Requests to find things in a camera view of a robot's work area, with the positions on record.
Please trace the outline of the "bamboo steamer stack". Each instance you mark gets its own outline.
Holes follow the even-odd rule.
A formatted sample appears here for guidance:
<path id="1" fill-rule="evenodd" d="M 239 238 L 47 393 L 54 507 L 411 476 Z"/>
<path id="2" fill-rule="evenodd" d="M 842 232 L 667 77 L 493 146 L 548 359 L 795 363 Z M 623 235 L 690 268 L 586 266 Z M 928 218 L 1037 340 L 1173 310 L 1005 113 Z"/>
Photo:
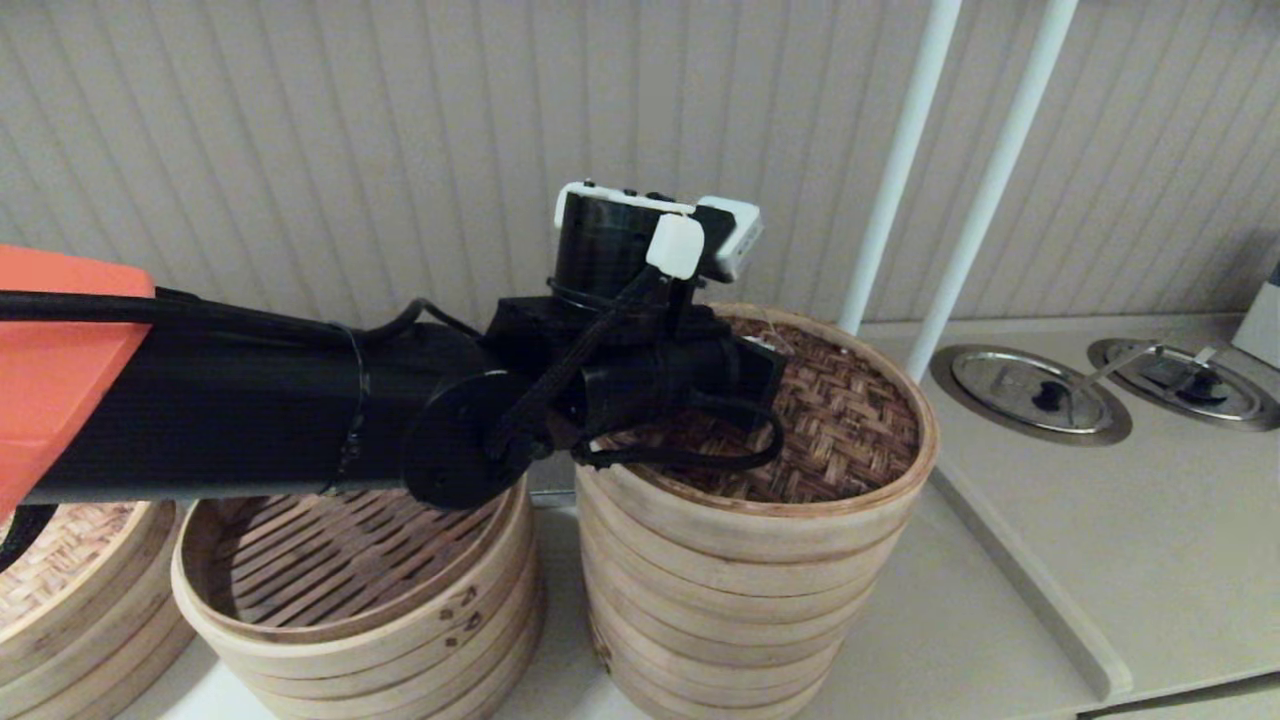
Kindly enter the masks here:
<path id="1" fill-rule="evenodd" d="M 173 598 L 170 506 L 140 506 L 50 603 L 0 629 L 0 720 L 113 720 L 195 637 Z"/>
<path id="2" fill-rule="evenodd" d="M 591 630 L 632 701 L 669 720 L 785 720 L 829 675 L 925 473 L 577 475 Z"/>
<path id="3" fill-rule="evenodd" d="M 488 712 L 529 666 L 543 619 L 526 480 L 454 512 L 403 491 L 202 500 L 172 585 L 282 720 Z"/>

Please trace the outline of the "steel pot lid black knob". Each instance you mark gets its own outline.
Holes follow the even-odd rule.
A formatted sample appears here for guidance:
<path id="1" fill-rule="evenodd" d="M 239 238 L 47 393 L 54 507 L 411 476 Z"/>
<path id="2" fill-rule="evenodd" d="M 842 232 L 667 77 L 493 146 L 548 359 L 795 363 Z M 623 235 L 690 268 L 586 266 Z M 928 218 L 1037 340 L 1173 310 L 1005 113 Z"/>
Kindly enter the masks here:
<path id="1" fill-rule="evenodd" d="M 1097 436 L 1116 415 L 1093 389 L 1078 389 L 1065 366 L 1004 351 L 968 350 L 950 363 L 955 382 L 979 405 L 1027 427 Z"/>
<path id="2" fill-rule="evenodd" d="M 1120 366 L 1111 378 L 1174 411 L 1215 421 L 1254 421 L 1268 411 L 1263 392 L 1215 360 L 1164 346 Z"/>

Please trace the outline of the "white connector block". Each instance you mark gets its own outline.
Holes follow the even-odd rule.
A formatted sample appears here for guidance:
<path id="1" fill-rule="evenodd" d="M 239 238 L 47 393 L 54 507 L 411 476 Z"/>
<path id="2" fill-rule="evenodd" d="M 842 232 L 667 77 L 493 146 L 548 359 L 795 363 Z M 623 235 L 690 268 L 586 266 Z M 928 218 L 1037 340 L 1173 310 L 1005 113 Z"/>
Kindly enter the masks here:
<path id="1" fill-rule="evenodd" d="M 701 224 L 691 217 L 662 214 L 646 249 L 645 263 L 660 274 L 690 281 L 698 273 L 705 247 Z"/>

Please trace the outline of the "white metal pole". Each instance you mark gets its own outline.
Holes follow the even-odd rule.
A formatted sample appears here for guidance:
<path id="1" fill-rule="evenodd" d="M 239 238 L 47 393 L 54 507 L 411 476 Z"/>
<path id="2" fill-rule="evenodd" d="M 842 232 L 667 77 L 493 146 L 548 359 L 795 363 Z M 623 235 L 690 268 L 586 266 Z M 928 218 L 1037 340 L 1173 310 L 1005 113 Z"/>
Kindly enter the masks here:
<path id="1" fill-rule="evenodd" d="M 899 208 L 905 195 L 913 163 L 925 129 L 940 79 L 954 40 L 964 0 L 931 0 L 911 74 L 902 91 L 902 104 L 884 159 L 856 260 L 847 283 L 838 327 L 860 334 L 870 295 Z"/>
<path id="2" fill-rule="evenodd" d="M 1046 1 L 1039 27 L 1009 110 L 908 356 L 908 374 L 916 382 L 923 379 L 929 366 L 945 327 L 986 241 L 1059 63 L 1078 5 L 1079 0 Z"/>

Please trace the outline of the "white container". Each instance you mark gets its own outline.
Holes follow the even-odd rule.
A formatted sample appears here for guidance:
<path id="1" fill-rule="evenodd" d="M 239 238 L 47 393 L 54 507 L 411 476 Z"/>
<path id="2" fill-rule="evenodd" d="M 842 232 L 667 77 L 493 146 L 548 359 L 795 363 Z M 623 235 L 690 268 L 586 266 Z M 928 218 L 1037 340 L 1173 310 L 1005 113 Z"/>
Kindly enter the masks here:
<path id="1" fill-rule="evenodd" d="M 1231 346 L 1280 370 L 1280 261 L 1253 297 Z"/>

